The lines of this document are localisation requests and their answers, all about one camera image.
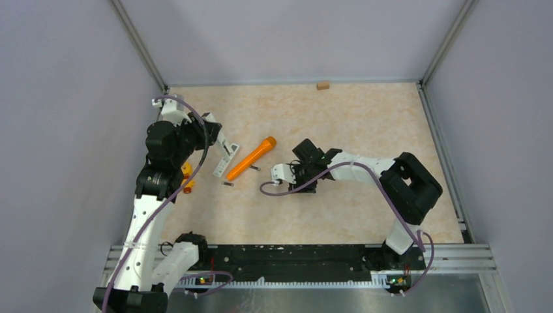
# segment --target orange microphone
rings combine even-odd
[[[257,161],[260,157],[262,157],[267,152],[273,150],[273,148],[277,145],[277,141],[269,136],[265,138],[259,147],[257,147],[253,152],[250,153],[250,155],[246,156],[242,162],[238,163],[231,171],[228,172],[226,178],[229,181],[234,180],[238,175],[242,174],[244,170],[250,167],[255,161]]]

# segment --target gray wall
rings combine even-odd
[[[416,80],[463,0],[123,0],[170,85]]]
[[[0,312],[88,312],[157,90],[107,1],[2,1],[0,43]]]
[[[478,241],[517,312],[550,312],[553,2],[480,1],[430,83]]]

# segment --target brown block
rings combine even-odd
[[[330,88],[330,82],[319,82],[317,83],[317,90],[324,90]]]

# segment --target yellow connector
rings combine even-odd
[[[185,183],[185,181],[187,181],[187,179],[192,175],[192,166],[190,165],[190,163],[188,162],[185,162],[183,164],[183,167],[181,168],[181,170],[183,171],[183,175],[185,176],[185,178],[183,179],[183,182],[181,183],[181,186]],[[185,188],[183,189],[183,192],[185,194],[190,194],[192,192],[192,187],[196,184],[196,182],[194,182],[194,180],[191,180],[186,186]]]

